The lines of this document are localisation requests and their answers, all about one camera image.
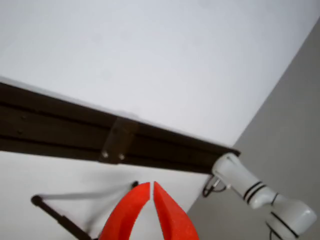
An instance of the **gray wall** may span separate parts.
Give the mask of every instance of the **gray wall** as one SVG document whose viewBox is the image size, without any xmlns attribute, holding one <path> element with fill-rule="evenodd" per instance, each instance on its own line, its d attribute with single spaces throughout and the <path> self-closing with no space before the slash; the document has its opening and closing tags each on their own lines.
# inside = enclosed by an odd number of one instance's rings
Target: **gray wall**
<svg viewBox="0 0 320 240">
<path fill-rule="evenodd" d="M 267 185 L 320 215 L 320 21 L 235 147 Z M 201 240 L 267 240 L 268 212 L 226 191 L 200 196 L 188 215 Z M 319 238 L 319 221 L 301 237 Z"/>
</svg>

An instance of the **dark wooden beam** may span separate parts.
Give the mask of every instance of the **dark wooden beam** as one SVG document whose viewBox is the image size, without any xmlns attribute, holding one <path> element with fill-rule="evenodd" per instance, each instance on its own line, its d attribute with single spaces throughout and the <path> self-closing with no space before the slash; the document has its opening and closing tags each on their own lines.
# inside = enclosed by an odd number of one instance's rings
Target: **dark wooden beam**
<svg viewBox="0 0 320 240">
<path fill-rule="evenodd" d="M 128 121 L 0 83 L 1 151 L 101 162 L 102 152 L 112 148 L 113 153 L 125 152 L 120 160 L 115 161 L 113 156 L 110 163 L 206 174 L 221 155 L 240 154 L 235 149 L 132 120 L 133 124 L 126 123 L 134 126 L 129 134 L 132 138 L 122 144 L 127 129 L 115 131 L 121 122 Z"/>
</svg>

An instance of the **red plastic claw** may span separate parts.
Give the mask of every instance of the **red plastic claw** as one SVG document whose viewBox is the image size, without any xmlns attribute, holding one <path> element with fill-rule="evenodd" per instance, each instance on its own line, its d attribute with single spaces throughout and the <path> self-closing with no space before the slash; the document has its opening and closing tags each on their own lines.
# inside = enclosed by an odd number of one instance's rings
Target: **red plastic claw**
<svg viewBox="0 0 320 240">
<path fill-rule="evenodd" d="M 150 182 L 133 188 L 109 216 L 99 240 L 129 240 L 135 221 L 150 199 Z"/>
<path fill-rule="evenodd" d="M 153 200 L 164 240 L 199 240 L 188 215 L 156 181 Z"/>
</svg>

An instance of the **white ceiling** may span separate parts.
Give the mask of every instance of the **white ceiling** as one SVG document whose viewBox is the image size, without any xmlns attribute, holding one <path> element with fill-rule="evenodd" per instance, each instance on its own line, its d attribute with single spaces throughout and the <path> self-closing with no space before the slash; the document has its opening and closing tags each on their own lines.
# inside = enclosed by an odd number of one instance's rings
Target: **white ceiling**
<svg viewBox="0 0 320 240">
<path fill-rule="evenodd" d="M 2 0 L 0 75 L 12 85 L 232 146 L 317 21 L 318 6 L 318 0 Z M 7 239 L 67 237 L 30 204 L 39 192 L 111 188 L 118 175 L 128 175 L 122 184 L 159 181 L 187 211 L 206 178 L 13 153 L 1 158 L 0 235 Z M 91 181 L 97 171 L 110 178 Z M 62 206 L 80 222 L 92 203 Z M 132 239 L 162 238 L 153 214 L 152 205 L 143 209 Z"/>
</svg>

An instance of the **black stripe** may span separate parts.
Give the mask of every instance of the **black stripe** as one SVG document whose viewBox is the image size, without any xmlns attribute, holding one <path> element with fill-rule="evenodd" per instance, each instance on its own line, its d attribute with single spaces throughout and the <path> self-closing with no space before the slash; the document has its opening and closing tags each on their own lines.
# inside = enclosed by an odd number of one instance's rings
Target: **black stripe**
<svg viewBox="0 0 320 240">
<path fill-rule="evenodd" d="M 279 193 L 276 193 L 276 194 L 274 195 L 274 198 L 273 198 L 273 200 L 272 200 L 272 202 L 271 202 L 271 206 L 274 205 L 275 200 L 276 200 L 276 198 L 278 197 L 278 195 L 279 195 Z"/>
<path fill-rule="evenodd" d="M 246 197 L 248 195 L 248 193 L 254 188 L 256 187 L 257 185 L 259 184 L 262 184 L 262 181 L 258 181 L 257 183 L 253 184 L 251 187 L 248 188 L 248 190 L 244 193 L 243 195 L 243 200 L 245 201 L 246 200 Z"/>
<path fill-rule="evenodd" d="M 246 201 L 248 204 L 250 203 L 250 200 L 254 197 L 254 195 L 259 192 L 261 189 L 266 187 L 267 185 L 263 184 L 262 186 L 258 187 L 256 190 L 254 190 L 251 195 L 248 197 L 248 200 Z"/>
<path fill-rule="evenodd" d="M 299 237 L 299 235 L 296 234 L 296 232 L 293 231 L 292 228 L 289 227 L 289 225 L 286 224 L 277 214 L 275 214 L 275 213 L 272 211 L 272 212 L 271 212 L 271 215 L 273 215 L 276 219 L 278 219 L 278 220 L 295 236 L 296 239 Z"/>
<path fill-rule="evenodd" d="M 269 227 L 271 233 L 276 235 L 278 239 L 283 240 L 282 237 L 267 222 L 265 224 Z"/>
</svg>

